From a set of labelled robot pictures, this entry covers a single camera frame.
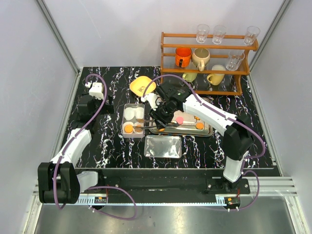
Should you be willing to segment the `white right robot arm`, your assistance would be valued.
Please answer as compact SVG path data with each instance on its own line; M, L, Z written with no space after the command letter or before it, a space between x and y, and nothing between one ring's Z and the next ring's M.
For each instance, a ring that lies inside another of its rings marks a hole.
M222 150L226 156L221 187L233 193L239 187L244 158L254 142L252 134L244 127L244 120L227 113L205 101L189 87L174 87L162 83L141 99L149 102L150 117L158 129L169 126L176 111L185 112L211 125L222 135Z

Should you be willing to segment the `pink sandwich cookie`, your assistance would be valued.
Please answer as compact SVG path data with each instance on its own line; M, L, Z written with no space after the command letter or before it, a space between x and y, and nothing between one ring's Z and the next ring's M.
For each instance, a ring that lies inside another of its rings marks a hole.
M176 122L178 123L178 124L183 124L183 122L184 122L184 118L183 117L181 117L181 116L178 116L178 117L176 117Z

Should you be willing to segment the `orange sandwich cookie top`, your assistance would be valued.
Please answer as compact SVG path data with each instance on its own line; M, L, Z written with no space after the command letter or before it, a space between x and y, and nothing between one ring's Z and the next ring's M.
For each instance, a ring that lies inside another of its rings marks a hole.
M134 131L133 125L131 125L131 124L126 124L126 125L124 126L124 132L125 132L125 133L130 134L130 133L132 133L133 131Z

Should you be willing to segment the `metal tongs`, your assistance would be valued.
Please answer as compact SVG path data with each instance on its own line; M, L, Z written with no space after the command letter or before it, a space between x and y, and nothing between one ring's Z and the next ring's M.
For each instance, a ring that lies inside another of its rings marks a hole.
M144 130L146 129L166 129L166 128L176 128L179 127L180 124L178 124L177 122L169 122L168 124L162 124L159 123L157 120L154 119L136 119L134 121L135 126L137 125L141 125L143 127Z

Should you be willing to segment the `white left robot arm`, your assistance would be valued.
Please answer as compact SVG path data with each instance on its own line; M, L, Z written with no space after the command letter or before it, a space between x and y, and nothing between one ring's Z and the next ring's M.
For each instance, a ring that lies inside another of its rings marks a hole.
M104 104L92 95L84 94L78 98L78 112L74 121L76 127L70 133L66 143L49 162L38 166L39 200L41 203L75 204L78 197L90 188L94 193L100 193L105 188L104 179L98 177L95 171L77 174L75 165L84 149L97 131L97 120L104 114L113 114L113 97L109 95Z

